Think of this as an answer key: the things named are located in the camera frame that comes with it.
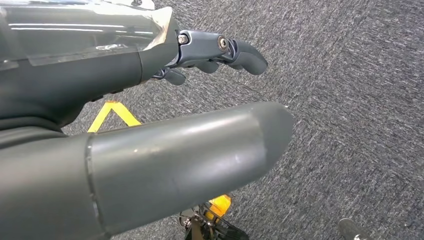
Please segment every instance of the yellow triangle marking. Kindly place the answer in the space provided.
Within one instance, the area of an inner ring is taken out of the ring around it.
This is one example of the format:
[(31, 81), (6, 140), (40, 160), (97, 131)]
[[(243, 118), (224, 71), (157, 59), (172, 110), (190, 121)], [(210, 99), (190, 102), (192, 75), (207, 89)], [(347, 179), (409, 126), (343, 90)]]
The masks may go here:
[(106, 117), (108, 116), (111, 110), (113, 110), (129, 127), (142, 124), (134, 117), (134, 115), (122, 103), (118, 101), (107, 101), (98, 112), (93, 123), (88, 129), (88, 132), (89, 133), (97, 132), (102, 126), (103, 122), (105, 121)]

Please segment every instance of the prosthetic hand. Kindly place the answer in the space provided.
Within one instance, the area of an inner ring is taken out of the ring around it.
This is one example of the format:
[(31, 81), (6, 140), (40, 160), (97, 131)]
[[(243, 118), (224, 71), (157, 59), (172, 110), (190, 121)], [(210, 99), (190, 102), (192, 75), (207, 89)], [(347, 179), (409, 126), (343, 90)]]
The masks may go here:
[(0, 2), (0, 236), (97, 240), (233, 191), (267, 173), (292, 116), (254, 103), (66, 136), (85, 103), (219, 64), (261, 74), (252, 46), (180, 30), (169, 7), (87, 0)]

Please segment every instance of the transparent plastic casing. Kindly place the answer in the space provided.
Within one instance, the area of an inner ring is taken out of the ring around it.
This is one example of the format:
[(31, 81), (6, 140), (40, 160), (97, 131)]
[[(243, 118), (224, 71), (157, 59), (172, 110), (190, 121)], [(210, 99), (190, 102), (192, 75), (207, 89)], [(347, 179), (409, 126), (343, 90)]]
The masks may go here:
[(0, 70), (146, 51), (166, 41), (172, 13), (101, 0), (0, 0)]

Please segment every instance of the black plastic part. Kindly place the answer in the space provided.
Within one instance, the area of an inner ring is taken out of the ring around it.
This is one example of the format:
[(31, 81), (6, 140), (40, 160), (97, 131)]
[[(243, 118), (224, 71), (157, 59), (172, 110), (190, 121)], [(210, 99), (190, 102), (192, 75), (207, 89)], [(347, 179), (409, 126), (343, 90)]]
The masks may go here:
[(165, 79), (171, 84), (179, 86), (186, 81), (186, 76), (178, 70), (170, 69), (166, 74)]
[(207, 74), (213, 74), (218, 70), (218, 63), (215, 61), (205, 61), (196, 65), (198, 69)]
[(244, 68), (252, 75), (261, 75), (267, 70), (268, 62), (252, 45), (241, 40), (232, 40), (236, 55), (228, 65), (234, 69)]
[(156, 45), (152, 49), (140, 51), (138, 53), (143, 66), (143, 73), (141, 77), (143, 82), (151, 79), (158, 70), (172, 62), (172, 60), (178, 55), (178, 30), (178, 23), (175, 19), (171, 18), (166, 33), (165, 43)]
[(25, 117), (63, 127), (93, 98), (135, 86), (142, 78), (137, 52), (42, 66), (28, 60), (18, 63), (17, 68), (0, 71), (0, 130), (24, 127), (3, 121)]

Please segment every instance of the gray cylindrical tube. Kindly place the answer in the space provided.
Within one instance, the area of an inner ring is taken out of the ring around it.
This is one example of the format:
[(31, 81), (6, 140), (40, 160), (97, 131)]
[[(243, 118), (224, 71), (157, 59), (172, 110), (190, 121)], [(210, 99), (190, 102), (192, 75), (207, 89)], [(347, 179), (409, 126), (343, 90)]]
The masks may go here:
[[(0, 137), (10, 139), (5, 132)], [(35, 127), (9, 132), (14, 139), (54, 133)], [(107, 239), (88, 184), (87, 139), (56, 137), (0, 149), (0, 239)]]
[(104, 228), (115, 235), (256, 180), (292, 130), (285, 107), (267, 102), (96, 135), (89, 164)]
[(292, 127), (256, 103), (100, 134), (0, 131), (0, 238), (102, 240), (170, 216), (264, 175)]

